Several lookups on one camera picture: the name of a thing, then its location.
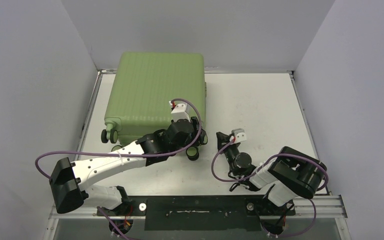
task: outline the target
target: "black cylinder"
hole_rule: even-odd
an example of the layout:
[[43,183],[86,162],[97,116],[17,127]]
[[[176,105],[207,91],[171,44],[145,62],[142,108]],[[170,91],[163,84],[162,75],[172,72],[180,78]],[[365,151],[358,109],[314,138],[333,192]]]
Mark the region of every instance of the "black cylinder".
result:
[[241,152],[235,157],[233,164],[237,168],[246,169],[251,166],[252,161],[253,160],[251,159],[251,156],[248,153]]
[[200,157],[200,152],[196,146],[191,146],[186,149],[186,156],[191,161],[196,161]]

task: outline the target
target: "red wire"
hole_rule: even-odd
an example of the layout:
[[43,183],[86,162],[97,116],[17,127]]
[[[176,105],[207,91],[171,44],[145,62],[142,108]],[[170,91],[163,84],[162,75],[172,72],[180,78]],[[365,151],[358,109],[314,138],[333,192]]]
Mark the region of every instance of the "red wire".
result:
[[126,216],[124,216],[124,225],[127,224],[127,217],[130,216],[130,214],[132,213],[133,213],[133,206],[130,206],[130,212]]

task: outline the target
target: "metal frame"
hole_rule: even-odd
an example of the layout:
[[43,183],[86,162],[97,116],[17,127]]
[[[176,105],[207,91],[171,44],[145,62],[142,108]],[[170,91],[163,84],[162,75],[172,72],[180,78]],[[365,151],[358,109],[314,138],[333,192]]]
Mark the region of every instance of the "metal frame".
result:
[[[313,198],[316,206],[317,218],[343,219],[347,218],[347,212],[340,195],[336,196],[315,196]],[[313,206],[305,198],[295,198],[296,215],[288,216],[290,219],[312,219],[314,216]],[[130,216],[128,219],[145,219],[146,216]],[[49,216],[50,219],[103,219],[97,215],[96,207],[80,207],[72,212],[59,214],[55,206]],[[124,219],[124,216],[112,216],[111,219]],[[260,216],[261,219],[278,219],[279,216]]]
[[[298,100],[299,108],[301,110],[302,117],[304,119],[305,126],[308,131],[308,136],[310,138],[310,142],[314,151],[314,154],[317,158],[319,158],[316,150],[316,146],[313,140],[313,136],[311,134],[311,130],[305,115],[305,110],[302,107],[297,87],[295,84],[294,73],[293,71],[283,71],[283,70],[260,70],[260,69],[223,69],[219,67],[205,67],[205,74],[263,74],[263,73],[289,73],[293,89],[295,91],[296,98]],[[104,74],[116,74],[116,69],[101,69],[98,71],[96,76],[95,85],[93,87],[92,95],[90,97],[89,105],[87,108],[86,119],[83,124],[82,132],[80,135],[80,140],[78,143],[77,151],[82,151],[85,138],[88,134],[89,124],[92,117],[92,113],[94,110],[96,98],[98,95],[98,91],[101,85],[102,77]],[[328,195],[322,196],[317,195],[314,196],[314,203],[317,210],[317,218],[335,218],[336,226],[338,228],[339,236],[342,240],[351,240],[351,235],[347,226],[346,218],[347,213],[345,210],[344,203],[342,202],[342,197],[340,195]],[[311,203],[303,198],[296,198],[295,200],[295,216],[290,216],[289,218],[303,219],[303,218],[312,218],[313,217],[313,207]],[[73,212],[66,214],[58,214],[56,212],[55,206],[52,207],[52,211],[49,216],[49,222],[44,234],[44,240],[53,240],[55,236],[55,232],[58,226],[58,219],[97,219],[103,218],[102,216],[96,215],[96,208],[94,207],[81,207]],[[111,217],[112,219],[121,219],[124,217]],[[275,216],[261,216],[262,219],[271,219],[276,218]],[[144,216],[136,216],[131,217],[130,219],[145,219]]]

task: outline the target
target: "screw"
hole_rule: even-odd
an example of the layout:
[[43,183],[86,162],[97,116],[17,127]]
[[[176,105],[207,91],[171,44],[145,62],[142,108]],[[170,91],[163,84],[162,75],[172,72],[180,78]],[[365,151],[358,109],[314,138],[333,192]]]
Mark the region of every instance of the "screw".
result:
[[246,205],[246,209],[248,209],[249,211],[254,210],[254,204],[253,204],[252,202],[248,203],[248,204]]
[[147,205],[145,203],[141,203],[139,204],[139,210],[141,210],[142,212],[145,211],[147,209]]

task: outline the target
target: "suitcase wheel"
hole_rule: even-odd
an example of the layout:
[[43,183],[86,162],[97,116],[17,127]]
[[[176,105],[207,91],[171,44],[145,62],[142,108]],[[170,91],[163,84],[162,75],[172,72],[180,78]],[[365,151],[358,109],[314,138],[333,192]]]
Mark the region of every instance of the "suitcase wheel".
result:
[[121,145],[115,145],[112,147],[111,152],[114,152],[116,150],[122,149],[123,147]]
[[108,143],[108,139],[107,139],[107,130],[102,130],[102,132],[100,133],[100,140],[102,141],[103,144],[106,144]]
[[115,144],[117,143],[118,139],[119,139],[119,132],[117,132],[117,130],[115,130],[114,128],[111,129],[111,131],[109,132],[109,141],[112,144]]

